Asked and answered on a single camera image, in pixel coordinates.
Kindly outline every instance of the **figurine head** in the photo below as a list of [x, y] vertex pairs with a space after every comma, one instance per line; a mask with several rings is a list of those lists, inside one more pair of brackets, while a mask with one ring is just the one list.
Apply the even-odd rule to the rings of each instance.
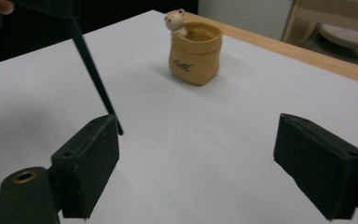
[[185, 23], [185, 10], [179, 9], [172, 11], [167, 14], [165, 17], [165, 24], [167, 28], [171, 31], [179, 30], [183, 27]]

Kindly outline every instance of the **brown pot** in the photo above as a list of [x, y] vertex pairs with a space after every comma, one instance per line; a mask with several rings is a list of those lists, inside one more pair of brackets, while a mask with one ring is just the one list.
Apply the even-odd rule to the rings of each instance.
[[174, 76], [204, 85], [219, 70], [222, 31], [203, 22], [185, 23], [187, 35], [172, 34], [170, 69]]

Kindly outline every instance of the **floor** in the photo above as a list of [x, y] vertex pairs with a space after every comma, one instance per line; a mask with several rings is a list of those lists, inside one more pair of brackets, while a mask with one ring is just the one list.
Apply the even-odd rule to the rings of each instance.
[[347, 49], [321, 38], [318, 32], [318, 27], [315, 29], [310, 38], [300, 47], [316, 51], [342, 61], [358, 64], [358, 50]]

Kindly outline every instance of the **black stick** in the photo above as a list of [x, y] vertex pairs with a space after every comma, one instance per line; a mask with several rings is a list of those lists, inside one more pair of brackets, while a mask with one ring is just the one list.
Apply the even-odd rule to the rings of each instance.
[[[66, 26], [71, 33], [71, 36], [75, 42], [77, 50], [80, 53], [83, 63], [86, 65], [89, 75], [91, 76], [92, 81], [94, 82], [95, 88], [97, 88], [98, 93], [100, 93], [103, 104], [106, 107], [106, 110], [109, 114], [116, 114], [113, 109], [112, 104], [110, 103], [109, 96], [103, 86], [100, 75], [98, 74], [97, 67], [94, 64], [94, 61], [91, 58], [89, 49], [87, 48], [86, 41], [83, 38], [82, 32], [79, 25], [77, 24], [76, 19], [71, 19], [66, 21]], [[120, 122], [117, 118], [117, 131], [118, 134], [123, 135], [123, 129], [121, 128]]]

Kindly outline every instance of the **animal figurine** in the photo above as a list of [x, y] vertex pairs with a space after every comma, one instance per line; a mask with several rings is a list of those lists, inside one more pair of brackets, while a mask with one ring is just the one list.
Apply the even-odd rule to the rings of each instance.
[[172, 31], [173, 35], [187, 35], [187, 29], [185, 28], [185, 10], [179, 9], [169, 12], [165, 17], [165, 25]]

